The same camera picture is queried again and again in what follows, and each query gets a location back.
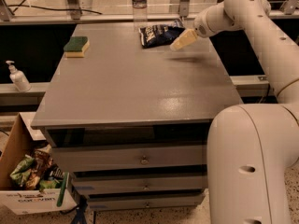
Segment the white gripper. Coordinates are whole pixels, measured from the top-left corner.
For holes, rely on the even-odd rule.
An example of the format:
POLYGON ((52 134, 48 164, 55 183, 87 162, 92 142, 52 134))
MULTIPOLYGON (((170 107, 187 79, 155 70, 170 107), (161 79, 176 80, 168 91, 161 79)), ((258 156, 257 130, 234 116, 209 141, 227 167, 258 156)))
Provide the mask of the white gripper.
POLYGON ((179 50, 197 40, 198 35, 203 38, 211 37, 217 33, 217 15, 210 10, 200 12, 193 22, 193 29, 184 30, 170 45, 171 50, 179 50))

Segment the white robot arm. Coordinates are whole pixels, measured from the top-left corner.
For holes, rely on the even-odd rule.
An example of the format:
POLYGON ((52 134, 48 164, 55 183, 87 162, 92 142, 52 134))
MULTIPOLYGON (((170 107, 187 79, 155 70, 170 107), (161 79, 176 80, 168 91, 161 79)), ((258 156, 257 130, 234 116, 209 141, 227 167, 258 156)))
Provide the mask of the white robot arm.
POLYGON ((285 170, 299 159, 299 46, 268 17, 266 0, 223 0, 199 13, 171 45, 222 31, 245 32, 277 100, 234 105, 207 139, 211 224, 292 224, 285 170))

